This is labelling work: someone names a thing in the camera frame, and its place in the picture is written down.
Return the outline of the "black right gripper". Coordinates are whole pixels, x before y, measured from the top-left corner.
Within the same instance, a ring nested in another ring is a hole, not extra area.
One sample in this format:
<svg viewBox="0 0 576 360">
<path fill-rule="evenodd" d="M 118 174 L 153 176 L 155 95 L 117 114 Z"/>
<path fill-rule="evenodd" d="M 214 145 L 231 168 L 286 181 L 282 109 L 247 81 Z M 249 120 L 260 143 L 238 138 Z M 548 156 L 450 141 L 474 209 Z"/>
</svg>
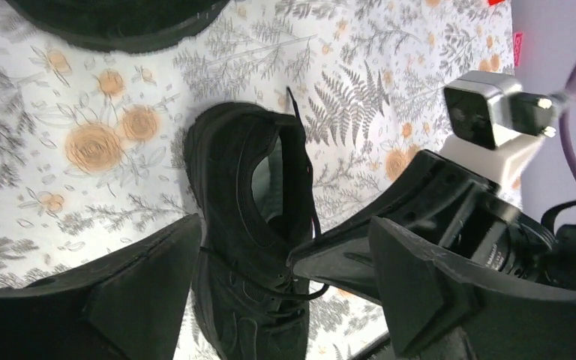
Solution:
<svg viewBox="0 0 576 360">
<path fill-rule="evenodd" d="M 459 196 L 437 244 L 480 266 L 547 283 L 547 258 L 557 250 L 553 233 L 494 193 L 474 185 Z"/>
</svg>

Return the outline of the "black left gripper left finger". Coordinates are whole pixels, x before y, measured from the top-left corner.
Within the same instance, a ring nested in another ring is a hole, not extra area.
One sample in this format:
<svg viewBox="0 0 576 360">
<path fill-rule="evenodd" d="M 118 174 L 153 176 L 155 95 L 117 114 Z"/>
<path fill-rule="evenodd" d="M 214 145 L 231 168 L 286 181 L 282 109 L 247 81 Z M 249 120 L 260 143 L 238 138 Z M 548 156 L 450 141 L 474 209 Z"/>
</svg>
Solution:
<svg viewBox="0 0 576 360">
<path fill-rule="evenodd" d="M 189 215 L 21 289 L 0 289 L 0 359 L 171 359 L 202 240 Z"/>
</svg>

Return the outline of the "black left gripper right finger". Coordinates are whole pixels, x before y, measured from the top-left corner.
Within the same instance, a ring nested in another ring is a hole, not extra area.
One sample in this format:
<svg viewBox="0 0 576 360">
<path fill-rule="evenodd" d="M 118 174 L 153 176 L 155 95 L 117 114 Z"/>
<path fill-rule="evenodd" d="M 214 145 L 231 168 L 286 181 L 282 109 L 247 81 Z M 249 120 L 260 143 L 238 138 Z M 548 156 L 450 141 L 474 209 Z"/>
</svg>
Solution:
<svg viewBox="0 0 576 360">
<path fill-rule="evenodd" d="M 375 217 L 368 241 L 394 354 L 453 334 L 478 359 L 576 359 L 576 291 L 522 280 Z"/>
</svg>

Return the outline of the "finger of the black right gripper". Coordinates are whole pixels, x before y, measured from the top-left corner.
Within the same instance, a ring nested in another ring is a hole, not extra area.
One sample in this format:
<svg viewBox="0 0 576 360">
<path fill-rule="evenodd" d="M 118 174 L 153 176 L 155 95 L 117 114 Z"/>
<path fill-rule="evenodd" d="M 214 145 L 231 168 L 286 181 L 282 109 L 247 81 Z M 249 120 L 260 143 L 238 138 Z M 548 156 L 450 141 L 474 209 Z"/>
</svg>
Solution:
<svg viewBox="0 0 576 360">
<path fill-rule="evenodd" d="M 422 150 L 382 194 L 358 213 L 289 256 L 295 275 L 379 304 L 368 228 L 387 218 L 438 245 L 457 238 L 486 178 L 438 154 Z"/>
</svg>

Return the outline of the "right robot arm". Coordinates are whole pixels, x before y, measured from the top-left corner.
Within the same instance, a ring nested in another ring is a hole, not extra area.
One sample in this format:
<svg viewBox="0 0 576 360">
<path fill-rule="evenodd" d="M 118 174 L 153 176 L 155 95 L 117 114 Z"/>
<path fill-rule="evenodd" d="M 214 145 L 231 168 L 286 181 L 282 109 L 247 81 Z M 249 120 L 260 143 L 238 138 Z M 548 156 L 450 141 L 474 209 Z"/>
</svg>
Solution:
<svg viewBox="0 0 576 360">
<path fill-rule="evenodd" d="M 432 151 L 420 151 L 382 195 L 297 247 L 288 263 L 297 275 L 380 303 L 368 241 L 369 223 L 379 217 L 498 272 L 576 289 L 576 225 L 554 227 L 566 204 L 536 221 L 501 200 L 497 191 L 492 181 Z"/>
</svg>

